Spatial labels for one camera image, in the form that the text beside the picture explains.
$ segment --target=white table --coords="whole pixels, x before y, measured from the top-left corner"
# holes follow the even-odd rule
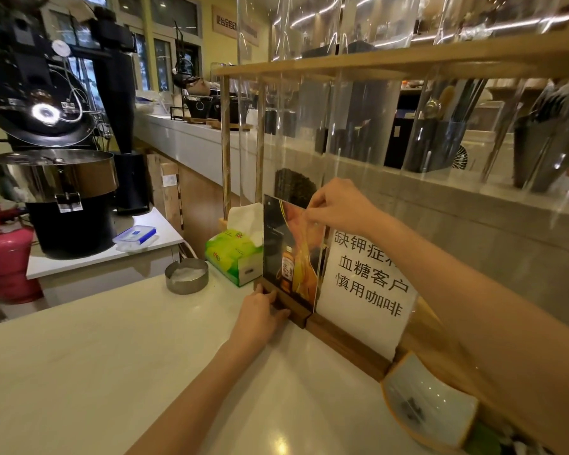
[[[0,455],[122,455],[228,338],[248,284],[213,267],[175,295],[157,276],[0,324]],[[226,399],[201,451],[431,453],[379,384],[288,323]]]
[[[32,247],[27,278],[39,279],[48,306],[161,275],[170,263],[179,260],[178,244],[183,238],[155,207],[142,215],[114,216],[114,224],[118,233],[133,225],[156,227],[158,239],[135,253],[118,251],[113,245],[95,255],[74,259],[53,259],[40,246]],[[31,305],[27,308],[37,311]],[[17,307],[5,309],[13,311]]]

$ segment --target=red gas tank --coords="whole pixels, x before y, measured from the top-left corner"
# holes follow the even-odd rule
[[[0,210],[0,299],[6,303],[27,303],[42,297],[38,280],[25,277],[34,231],[20,222],[17,209]]]

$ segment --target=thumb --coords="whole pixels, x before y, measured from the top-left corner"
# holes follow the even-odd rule
[[[274,317],[276,318],[276,322],[278,324],[283,324],[290,315],[291,315],[291,310],[287,308],[287,309],[278,310]]]
[[[306,220],[328,225],[326,218],[330,211],[330,207],[312,207],[311,209],[306,209]]]

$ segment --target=metal bowl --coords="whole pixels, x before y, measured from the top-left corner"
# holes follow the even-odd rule
[[[177,281],[172,279],[175,270],[183,268],[204,270],[204,272],[202,275],[187,281]],[[167,279],[167,288],[171,292],[180,295],[194,294],[195,292],[204,289],[209,283],[209,265],[205,260],[200,260],[199,258],[185,258],[182,262],[173,262],[170,264],[166,270],[164,270],[164,276]]]

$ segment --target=hand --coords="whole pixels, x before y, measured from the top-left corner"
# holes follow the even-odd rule
[[[306,219],[345,233],[367,237],[379,209],[349,179],[334,178],[314,193]]]
[[[276,300],[276,291],[265,295],[258,284],[255,292],[247,295],[240,307],[238,319],[230,334],[230,343],[243,352],[253,355],[263,349],[274,332],[284,325],[291,310],[283,309],[272,313],[271,305]]]

